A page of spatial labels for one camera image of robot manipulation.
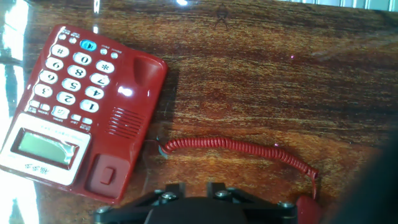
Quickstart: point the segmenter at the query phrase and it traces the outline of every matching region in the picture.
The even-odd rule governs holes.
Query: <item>phone display screen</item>
[[[69,166],[76,147],[67,142],[56,141],[24,131],[16,151]]]

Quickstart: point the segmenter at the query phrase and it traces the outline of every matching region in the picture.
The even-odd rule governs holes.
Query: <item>coiled phone cord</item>
[[[170,154],[176,149],[186,147],[199,147],[199,148],[212,148],[222,147],[234,151],[245,152],[256,156],[262,156],[267,159],[278,159],[292,167],[298,169],[303,174],[309,176],[312,180],[312,196],[313,199],[317,198],[317,184],[315,179],[318,177],[319,171],[312,168],[307,163],[301,161],[299,158],[291,155],[283,149],[276,147],[265,147],[248,142],[236,141],[229,138],[180,138],[173,139],[162,146],[157,142],[166,154]]]

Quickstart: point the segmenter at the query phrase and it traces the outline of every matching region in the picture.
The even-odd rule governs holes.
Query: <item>wooden table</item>
[[[398,14],[265,0],[187,3],[101,1],[95,13],[93,1],[29,1],[24,59],[2,46],[0,63],[23,66],[28,78],[55,24],[96,26],[170,67],[149,139],[278,144],[320,170],[319,203],[330,208],[397,119]],[[1,16],[12,7],[0,3]],[[308,178],[279,162],[224,149],[165,159],[147,144],[123,203],[177,182],[204,195],[209,181],[274,203],[311,193]],[[43,185],[36,191],[41,223],[89,223],[104,205]]]

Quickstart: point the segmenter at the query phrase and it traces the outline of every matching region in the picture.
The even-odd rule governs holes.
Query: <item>black metal bracket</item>
[[[227,189],[224,183],[211,182],[207,184],[207,197],[186,198],[185,184],[170,184],[165,190],[148,193],[120,208],[99,208],[93,214],[93,221],[95,224],[150,224],[159,221],[157,215],[164,224],[181,223],[189,218],[192,218],[189,223],[199,223],[197,219],[206,218],[207,223],[213,223],[212,220],[230,212],[234,215],[230,215],[228,223],[297,223],[297,207],[292,203],[273,204],[243,190]]]

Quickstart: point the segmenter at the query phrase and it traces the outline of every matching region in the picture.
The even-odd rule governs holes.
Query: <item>red telephone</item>
[[[90,31],[54,27],[0,151],[0,168],[119,203],[166,63]]]

